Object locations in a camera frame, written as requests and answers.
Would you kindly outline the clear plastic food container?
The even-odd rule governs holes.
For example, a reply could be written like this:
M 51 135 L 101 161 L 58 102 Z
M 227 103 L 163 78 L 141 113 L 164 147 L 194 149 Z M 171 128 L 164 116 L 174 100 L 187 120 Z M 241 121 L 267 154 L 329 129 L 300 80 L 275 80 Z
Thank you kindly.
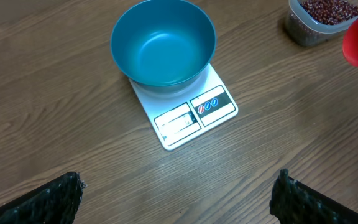
M 288 15 L 285 18 L 285 29 L 288 35 L 300 46 L 312 47 L 335 38 L 350 27 L 358 18 L 354 16 L 335 25 L 323 24 L 315 20 L 303 7 L 302 0 L 289 0 Z M 358 1 L 348 1 L 358 6 Z

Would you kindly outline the white digital kitchen scale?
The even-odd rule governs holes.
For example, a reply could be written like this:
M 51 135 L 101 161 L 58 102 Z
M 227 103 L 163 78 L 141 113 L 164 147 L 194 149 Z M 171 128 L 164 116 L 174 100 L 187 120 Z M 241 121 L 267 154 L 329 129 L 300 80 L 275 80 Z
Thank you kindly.
M 172 151 L 238 114 L 238 107 L 212 65 L 189 85 L 156 90 L 130 81 L 164 149 Z

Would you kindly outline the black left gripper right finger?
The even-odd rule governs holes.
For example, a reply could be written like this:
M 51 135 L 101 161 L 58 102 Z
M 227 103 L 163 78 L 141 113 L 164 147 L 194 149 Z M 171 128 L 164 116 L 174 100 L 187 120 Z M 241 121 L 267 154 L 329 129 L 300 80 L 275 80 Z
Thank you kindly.
M 358 224 L 358 213 L 313 190 L 282 169 L 274 182 L 270 214 L 281 224 Z

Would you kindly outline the red beans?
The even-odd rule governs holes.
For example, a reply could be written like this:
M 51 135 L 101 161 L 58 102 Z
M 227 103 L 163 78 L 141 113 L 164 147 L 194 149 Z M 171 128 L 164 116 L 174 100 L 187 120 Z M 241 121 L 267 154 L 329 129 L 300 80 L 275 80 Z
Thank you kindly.
M 306 0 L 302 8 L 316 21 L 336 25 L 358 16 L 358 6 L 345 0 Z

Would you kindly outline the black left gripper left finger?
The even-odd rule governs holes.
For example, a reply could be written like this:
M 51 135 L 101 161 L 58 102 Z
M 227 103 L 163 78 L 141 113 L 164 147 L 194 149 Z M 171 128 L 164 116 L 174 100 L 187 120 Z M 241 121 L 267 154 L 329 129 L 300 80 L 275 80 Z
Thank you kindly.
M 56 179 L 0 207 L 0 224 L 72 224 L 86 184 L 77 172 Z

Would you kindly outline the blue round bowl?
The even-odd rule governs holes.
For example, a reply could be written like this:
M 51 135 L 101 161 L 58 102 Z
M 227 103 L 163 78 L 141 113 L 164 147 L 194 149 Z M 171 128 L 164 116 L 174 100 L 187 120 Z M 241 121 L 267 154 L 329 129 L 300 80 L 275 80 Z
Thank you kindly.
M 120 71 L 155 91 L 191 85 L 210 63 L 216 46 L 216 29 L 207 13 L 182 0 L 132 6 L 116 22 L 110 40 Z

